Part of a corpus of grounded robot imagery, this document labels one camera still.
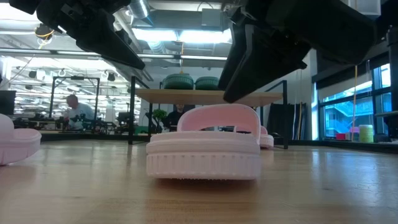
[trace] black cable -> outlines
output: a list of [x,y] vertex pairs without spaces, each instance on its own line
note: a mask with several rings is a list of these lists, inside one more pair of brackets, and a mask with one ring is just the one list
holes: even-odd
[[212,9],[214,9],[214,7],[213,7],[210,3],[206,2],[206,1],[202,1],[202,2],[199,4],[199,6],[198,6],[197,11],[199,11],[199,7],[200,7],[203,3],[206,3],[206,4],[209,5]]

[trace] black metal frame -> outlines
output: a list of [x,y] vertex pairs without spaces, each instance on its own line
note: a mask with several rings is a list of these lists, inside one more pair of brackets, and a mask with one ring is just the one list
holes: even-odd
[[[132,76],[131,77],[131,92],[130,92],[130,118],[129,118],[129,144],[133,144],[133,140],[135,137],[134,136],[134,107],[135,107],[135,100],[136,100],[136,83],[140,84],[141,86],[150,89],[149,86],[147,86],[143,81],[141,81],[139,78]],[[152,136],[151,130],[152,130],[152,110],[153,110],[153,104],[149,103],[149,118],[148,119],[148,137],[147,141],[150,139]]]
[[[57,85],[55,84],[55,81],[57,79],[71,79],[74,80],[75,77],[52,77],[52,89],[51,89],[51,100],[50,100],[50,112],[49,112],[49,118],[52,117],[52,108],[54,104],[54,93],[55,93],[55,88]],[[97,86],[96,86],[96,97],[95,97],[95,110],[94,110],[94,121],[93,121],[93,129],[91,130],[92,133],[95,132],[95,127],[96,127],[96,122],[97,122],[97,110],[98,110],[98,95],[100,93],[100,78],[88,78],[88,77],[78,77],[79,80],[97,80]]]
[[[282,84],[282,88],[283,88],[283,106],[284,106],[284,117],[287,117],[287,80],[282,80],[279,83],[277,83],[276,85],[274,85],[273,87],[269,88],[268,90],[266,90],[265,92],[271,91],[273,89],[275,89],[276,87],[280,86]],[[260,109],[260,120],[261,120],[261,125],[264,125],[264,107],[261,107]],[[284,120],[284,129],[288,130],[288,123],[287,120]],[[287,131],[284,132],[284,137],[283,137],[283,143],[284,143],[284,149],[288,149],[289,148],[289,135],[287,134]]]

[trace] red object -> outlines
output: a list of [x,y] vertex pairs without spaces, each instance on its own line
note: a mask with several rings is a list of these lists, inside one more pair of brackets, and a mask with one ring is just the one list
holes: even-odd
[[345,140],[346,139],[346,134],[336,134],[336,139],[337,140]]

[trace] shelf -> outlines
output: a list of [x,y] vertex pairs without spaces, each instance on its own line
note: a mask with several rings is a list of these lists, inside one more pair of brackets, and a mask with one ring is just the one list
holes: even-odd
[[[136,95],[149,103],[160,104],[215,105],[227,103],[223,100],[224,91],[136,89]],[[281,99],[282,93],[251,93],[236,103],[247,106],[264,106]]]

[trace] wall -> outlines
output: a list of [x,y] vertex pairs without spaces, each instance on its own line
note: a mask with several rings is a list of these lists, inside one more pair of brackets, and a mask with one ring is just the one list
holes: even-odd
[[[258,89],[258,91],[266,91],[280,81],[287,80],[287,103],[299,104],[300,101],[302,101],[307,104],[307,111],[312,112],[311,119],[307,119],[305,126],[308,127],[306,130],[307,139],[314,140],[318,138],[318,101],[315,85],[312,84],[312,76],[317,74],[317,52],[315,50],[311,50],[303,61],[308,65],[305,70],[297,70],[285,75],[284,77],[274,80],[266,86]],[[282,93],[282,85],[272,91]],[[280,100],[275,103],[282,104],[283,101]],[[267,126],[268,115],[269,105],[264,107],[265,127]]]

